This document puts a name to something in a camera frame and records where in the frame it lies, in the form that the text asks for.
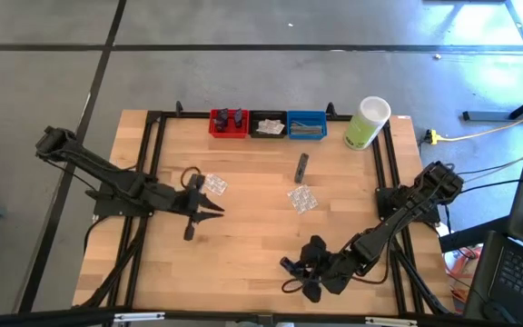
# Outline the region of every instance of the blue bin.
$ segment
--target blue bin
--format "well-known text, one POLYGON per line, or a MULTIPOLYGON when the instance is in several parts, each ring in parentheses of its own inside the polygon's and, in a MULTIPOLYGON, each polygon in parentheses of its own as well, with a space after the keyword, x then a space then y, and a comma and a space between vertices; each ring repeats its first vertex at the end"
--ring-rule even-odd
POLYGON ((286 127, 288 128, 288 136, 292 140, 315 140, 319 141, 324 136, 328 134, 328 131, 326 129, 326 113, 319 112, 319 111, 289 111, 288 112, 288 119, 286 127), (291 122, 298 122, 300 124, 307 124, 307 125, 321 125, 322 126, 322 134, 318 135, 297 135, 291 134, 290 131, 290 125, 291 122))

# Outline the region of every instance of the yellow cable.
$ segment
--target yellow cable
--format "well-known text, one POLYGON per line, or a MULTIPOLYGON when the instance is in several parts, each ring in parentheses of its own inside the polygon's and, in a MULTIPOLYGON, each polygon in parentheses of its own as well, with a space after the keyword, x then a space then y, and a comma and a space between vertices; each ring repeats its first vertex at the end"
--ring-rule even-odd
POLYGON ((439 134, 435 134, 435 135, 433 135, 434 139, 436 140, 434 144, 436 144, 437 141, 456 142, 456 141, 461 141, 461 140, 467 140, 467 139, 470 139, 472 137, 477 137, 477 136, 481 136, 481 135, 490 134, 490 133, 494 133, 494 132, 497 132, 497 131, 505 130, 506 128, 509 128, 509 127, 512 127, 512 126, 516 126, 517 124, 522 124, 522 123, 523 123, 523 119, 520 119, 517 122, 514 122, 512 124, 507 124, 507 125, 504 125, 504 126, 500 126, 500 127, 497 127, 497 128, 494 128, 494 129, 490 129, 490 130, 485 131, 485 132, 475 133, 475 134, 470 134, 470 135, 465 135, 465 136, 460 136, 460 137, 453 137, 453 138, 443 137, 443 136, 441 136, 439 134))

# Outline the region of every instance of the concrete floor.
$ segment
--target concrete floor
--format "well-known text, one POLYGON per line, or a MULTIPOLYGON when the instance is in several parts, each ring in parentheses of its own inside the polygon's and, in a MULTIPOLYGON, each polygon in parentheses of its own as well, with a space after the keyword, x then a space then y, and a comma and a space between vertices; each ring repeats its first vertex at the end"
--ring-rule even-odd
MULTIPOLYGON (((102 44, 116 6, 116 0, 0 0, 0 43, 102 44)), ((500 3, 137 0, 126 6, 116 43, 522 45, 522 39, 500 3)), ((433 55, 112 53, 84 144, 107 156, 123 109, 172 110, 177 100, 198 111, 322 110, 332 101, 350 114, 360 99, 378 95, 394 114, 413 116, 418 135, 434 128, 449 136, 494 126, 463 123, 462 111, 523 104, 523 52, 433 55)), ((99 57, 0 53, 0 205, 8 211, 0 218, 0 313, 14 308, 58 182, 59 172, 34 158, 34 144, 49 124, 75 129, 99 57)), ((523 125, 455 144, 424 144, 421 151, 425 164, 451 162, 460 172, 522 154, 523 125)), ((520 169, 481 182, 515 178, 520 169)), ((509 184, 462 195, 450 207, 454 228, 507 214, 514 191, 509 184)), ((36 310, 70 306, 93 205, 73 182, 36 310)))

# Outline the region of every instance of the white lid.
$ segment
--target white lid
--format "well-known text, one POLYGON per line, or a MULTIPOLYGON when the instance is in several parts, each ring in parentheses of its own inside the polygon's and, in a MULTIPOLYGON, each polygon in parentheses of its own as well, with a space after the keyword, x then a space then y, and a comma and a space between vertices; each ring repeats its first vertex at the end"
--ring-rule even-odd
POLYGON ((378 96, 367 96, 360 102, 359 113, 373 124, 385 124, 390 117, 390 105, 378 96))

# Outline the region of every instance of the wooden tabletop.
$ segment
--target wooden tabletop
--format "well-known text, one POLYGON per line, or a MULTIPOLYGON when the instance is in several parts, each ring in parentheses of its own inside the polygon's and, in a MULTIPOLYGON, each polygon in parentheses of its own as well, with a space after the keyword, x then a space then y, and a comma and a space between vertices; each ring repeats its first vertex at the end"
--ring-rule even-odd
MULTIPOLYGON (((116 132, 111 162, 135 164, 146 111, 123 111, 116 132)), ((421 171, 412 123, 407 116, 390 119, 400 179, 412 184, 421 171)), ((158 177, 161 183, 181 188, 188 166, 214 173, 229 186, 209 198, 225 209, 221 218, 200 223, 194 239, 183 240, 187 217, 157 212, 148 222, 134 308, 209 312, 289 312, 330 314, 397 313, 392 280, 373 286, 350 282, 341 295, 322 292, 319 303, 301 292, 285 294, 281 285, 290 279, 279 261, 296 261, 301 247, 318 234, 331 251, 338 251, 352 235, 375 226, 377 185, 372 148, 353 151, 342 141, 346 122, 328 122, 322 141, 273 139, 215 139, 206 119, 167 119, 158 177), (303 182, 318 200, 318 207, 303 214, 294 210, 287 192, 295 189, 294 172, 300 154, 310 155, 303 182)), ((149 143, 152 153, 154 136, 149 143)), ((387 184, 390 171, 384 137, 381 153, 387 184)), ((84 302, 114 265, 123 218, 113 217, 92 232, 84 256, 74 304, 84 302)), ((419 273, 447 308, 453 308, 437 235, 429 227, 410 226, 419 273)), ((379 280, 385 258, 365 277, 379 280)), ((125 290, 128 272, 121 290, 125 290)), ((408 308, 412 300, 403 272, 408 308)), ((123 303, 119 292, 118 303, 123 303)))

